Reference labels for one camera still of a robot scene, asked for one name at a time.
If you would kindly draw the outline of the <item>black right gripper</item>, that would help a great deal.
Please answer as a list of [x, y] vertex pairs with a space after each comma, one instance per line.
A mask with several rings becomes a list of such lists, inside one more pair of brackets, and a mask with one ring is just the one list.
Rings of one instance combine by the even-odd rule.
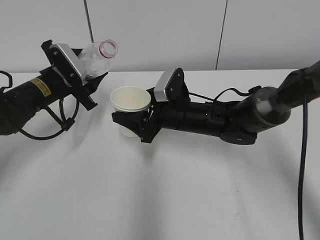
[[147, 109], [139, 112], [116, 111], [111, 114], [114, 123], [129, 129], [138, 137], [142, 143], [151, 144], [158, 132], [162, 129], [160, 114], [164, 102], [157, 102], [154, 88], [147, 90], [151, 97]]

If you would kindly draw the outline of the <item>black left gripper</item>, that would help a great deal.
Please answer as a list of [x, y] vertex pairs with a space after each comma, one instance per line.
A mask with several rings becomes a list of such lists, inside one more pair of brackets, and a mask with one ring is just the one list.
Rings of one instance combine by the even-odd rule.
[[92, 100], [90, 95], [96, 92], [100, 83], [109, 73], [106, 72], [85, 81], [87, 70], [78, 58], [82, 48], [71, 48], [66, 43], [53, 43], [51, 39], [43, 42], [41, 48], [51, 64], [50, 68], [62, 78], [64, 84], [70, 88], [70, 93], [86, 110], [90, 111], [95, 108], [97, 103]]

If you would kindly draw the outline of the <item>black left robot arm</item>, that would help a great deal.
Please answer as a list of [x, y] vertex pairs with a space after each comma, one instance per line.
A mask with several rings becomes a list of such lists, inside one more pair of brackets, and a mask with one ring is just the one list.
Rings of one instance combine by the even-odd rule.
[[[42, 43], [41, 48], [50, 66], [40, 75], [13, 87], [13, 77], [8, 77], [8, 86], [0, 89], [0, 134], [9, 136], [20, 132], [38, 141], [53, 139], [68, 131], [75, 123], [79, 107], [87, 111], [97, 106], [91, 98], [106, 73], [86, 80], [86, 69], [78, 56], [80, 48], [70, 48], [65, 43], [54, 44], [52, 40]], [[40, 110], [46, 110], [60, 125], [60, 130], [49, 136], [34, 136], [24, 131], [24, 125]]]

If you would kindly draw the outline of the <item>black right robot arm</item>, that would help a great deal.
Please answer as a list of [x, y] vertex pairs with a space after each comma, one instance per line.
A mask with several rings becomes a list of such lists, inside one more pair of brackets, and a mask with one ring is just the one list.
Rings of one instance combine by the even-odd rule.
[[256, 86], [242, 93], [243, 100], [222, 102], [207, 98], [191, 101], [184, 71], [162, 74], [155, 87], [144, 90], [123, 86], [110, 100], [113, 122], [151, 143], [162, 129], [220, 138], [235, 145], [252, 145], [260, 132], [285, 123], [291, 110], [320, 96], [320, 65], [294, 70], [279, 87]]

